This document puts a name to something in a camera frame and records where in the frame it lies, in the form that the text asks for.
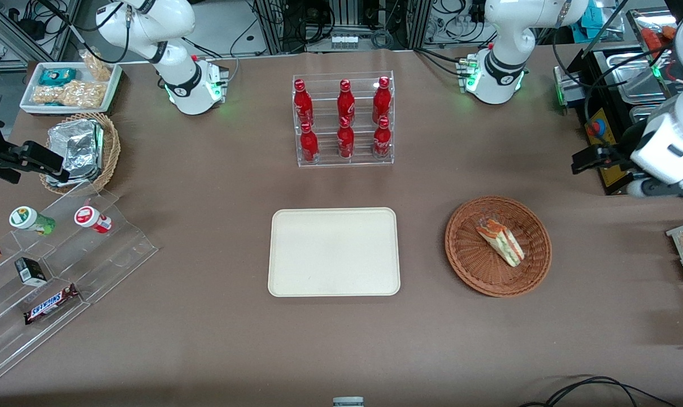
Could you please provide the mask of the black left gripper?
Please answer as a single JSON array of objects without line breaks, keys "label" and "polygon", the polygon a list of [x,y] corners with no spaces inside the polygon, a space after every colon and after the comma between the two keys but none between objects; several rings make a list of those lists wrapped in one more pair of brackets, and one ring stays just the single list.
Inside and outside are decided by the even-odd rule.
[{"label": "black left gripper", "polygon": [[572,155],[572,173],[578,175],[596,167],[601,159],[601,155],[607,156],[604,166],[598,169],[598,173],[601,176],[613,167],[619,167],[618,172],[640,172],[639,165],[633,162],[631,155],[642,137],[642,127],[638,125],[628,127],[622,133],[620,139],[617,139],[617,144],[611,144],[607,141],[605,131],[607,131],[607,128],[604,130],[601,126],[597,126],[597,141],[600,141],[602,145],[589,146],[585,151],[579,151]]}]

